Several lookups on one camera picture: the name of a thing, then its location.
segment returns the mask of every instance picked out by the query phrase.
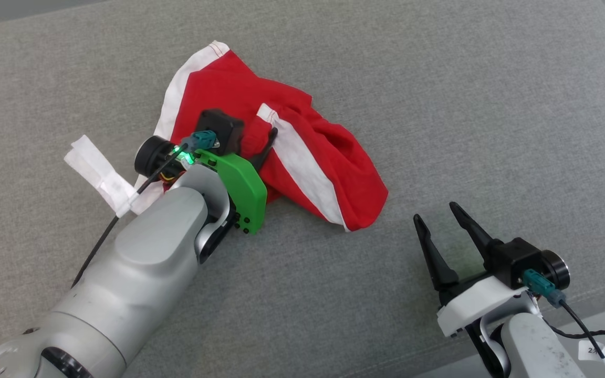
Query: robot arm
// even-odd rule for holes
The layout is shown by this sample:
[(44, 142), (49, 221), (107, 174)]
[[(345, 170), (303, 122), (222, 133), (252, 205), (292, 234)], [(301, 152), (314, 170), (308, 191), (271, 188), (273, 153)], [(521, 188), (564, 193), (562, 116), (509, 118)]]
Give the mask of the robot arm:
[[(435, 248), (420, 215), (414, 223), (434, 285), (439, 292), (437, 322), (446, 337), (465, 330), (493, 378), (536, 378), (584, 374), (545, 323), (523, 274), (535, 270), (569, 286), (569, 269), (557, 254), (541, 251), (519, 237), (493, 239), (461, 206), (450, 203), (459, 225), (470, 235), (484, 260), (485, 272), (459, 280)], [(492, 323), (506, 320), (494, 332)]]
[(205, 110), (183, 145), (157, 136), (134, 167), (168, 191), (127, 225), (49, 314), (0, 346), (0, 377), (121, 376), (190, 285), (228, 230), (262, 225), (266, 187), (253, 161), (239, 157), (243, 124)]
[(192, 165), (181, 179), (106, 246), (48, 315), (0, 346), (1, 377), (122, 375), (187, 289), (199, 251), (228, 213), (216, 172)]

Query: gray upholstery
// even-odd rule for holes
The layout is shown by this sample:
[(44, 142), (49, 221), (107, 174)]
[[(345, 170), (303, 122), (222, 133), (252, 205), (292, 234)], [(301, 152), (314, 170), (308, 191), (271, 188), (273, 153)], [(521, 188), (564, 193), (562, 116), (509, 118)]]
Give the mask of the gray upholstery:
[(598, 0), (108, 0), (0, 24), (0, 342), (69, 289), (112, 216), (62, 161), (69, 143), (87, 134), (134, 182), (171, 77), (214, 39), (312, 94), (391, 193), (353, 234), (269, 205), (262, 232), (230, 234), (204, 264), (127, 376), (413, 376), (471, 354), (437, 328), (412, 225), (421, 213), (451, 266), (480, 270), (448, 201), (564, 256), (571, 305), (605, 310)]

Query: cloth fold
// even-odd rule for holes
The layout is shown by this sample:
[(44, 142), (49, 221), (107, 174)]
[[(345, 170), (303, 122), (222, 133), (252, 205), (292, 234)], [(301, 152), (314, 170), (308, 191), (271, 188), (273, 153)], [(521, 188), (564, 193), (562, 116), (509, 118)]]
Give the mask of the cloth fold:
[(259, 171), (268, 201), (286, 196), (345, 230), (365, 228), (379, 216), (388, 191), (353, 135), (317, 113), (312, 96), (257, 76), (218, 41), (174, 75), (154, 134), (178, 144), (211, 108), (245, 122), (240, 155), (246, 159), (263, 150), (272, 127), (278, 129)]

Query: white stripe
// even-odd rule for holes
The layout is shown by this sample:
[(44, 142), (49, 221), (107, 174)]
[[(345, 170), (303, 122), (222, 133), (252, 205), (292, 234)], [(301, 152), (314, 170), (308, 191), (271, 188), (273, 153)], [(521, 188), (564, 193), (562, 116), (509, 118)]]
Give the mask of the white stripe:
[(300, 191), (327, 221), (343, 225), (348, 232), (333, 183), (321, 170), (319, 163), (293, 125), (279, 118), (277, 112), (264, 103), (257, 115), (278, 129), (272, 149), (277, 153), (291, 179), (300, 187)]
[(73, 148), (65, 155), (67, 164), (97, 189), (115, 211), (116, 217), (125, 215), (131, 208), (130, 204), (139, 196), (134, 187), (113, 169), (113, 165), (87, 136), (82, 136), (71, 146)]
[(183, 98), (183, 92), (185, 91), (185, 84), (188, 82), (188, 76), (190, 76), (192, 72), (207, 67), (211, 62), (214, 62), (228, 53), (228, 51), (230, 51), (228, 45), (221, 43), (220, 41), (213, 41), (209, 46), (197, 51), (192, 57), (188, 58), (176, 74), (174, 74), (170, 86), (168, 86), (168, 90), (165, 92), (163, 108), (160, 111), (160, 118), (158, 124), (155, 126), (154, 135), (168, 140), (172, 137), (172, 131), (174, 130), (174, 124), (176, 123), (176, 118), (179, 114), (179, 108), (181, 107), (181, 100)]
[[(172, 137), (172, 131), (174, 131), (176, 118), (179, 115), (179, 109), (181, 107), (181, 101), (183, 99), (185, 85), (188, 82), (188, 77), (192, 72), (207, 67), (211, 62), (214, 62), (228, 53), (228, 51), (230, 51), (228, 45), (221, 43), (220, 41), (213, 41), (209, 46), (197, 51), (183, 63), (182, 67), (174, 74), (174, 77), (172, 77), (170, 86), (168, 86), (168, 90), (165, 92), (165, 100), (163, 100), (163, 107), (160, 110), (160, 118), (158, 119), (158, 124), (155, 126), (153, 135), (157, 135), (167, 140)], [(144, 184), (146, 179), (146, 177), (139, 175), (137, 181), (134, 183), (134, 187), (140, 187), (141, 184)], [(147, 203), (138, 201), (139, 206), (133, 208), (133, 211), (137, 214), (141, 213), (162, 195), (162, 184), (154, 182), (142, 193), (142, 197), (145, 196), (144, 198), (148, 198), (146, 201)]]

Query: white paper tag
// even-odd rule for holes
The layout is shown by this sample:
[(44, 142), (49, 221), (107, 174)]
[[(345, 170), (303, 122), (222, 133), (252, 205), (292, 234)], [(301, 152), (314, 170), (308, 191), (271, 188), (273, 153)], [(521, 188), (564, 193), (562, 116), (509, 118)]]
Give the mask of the white paper tag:
[[(603, 344), (600, 342), (597, 342), (597, 344), (599, 345), (599, 348), (603, 352), (603, 355), (605, 355), (605, 346), (603, 346)], [(580, 340), (578, 342), (578, 359), (581, 361), (602, 362), (601, 357), (596, 352), (596, 349), (594, 348), (594, 346), (592, 345), (590, 340)]]
[(67, 164), (97, 189), (115, 211), (116, 217), (125, 215), (138, 196), (134, 187), (116, 173), (111, 163), (87, 136), (82, 136), (71, 146), (73, 148), (65, 155)]
[(183, 169), (189, 170), (192, 163), (189, 163), (186, 159), (181, 159), (181, 165), (183, 166)]

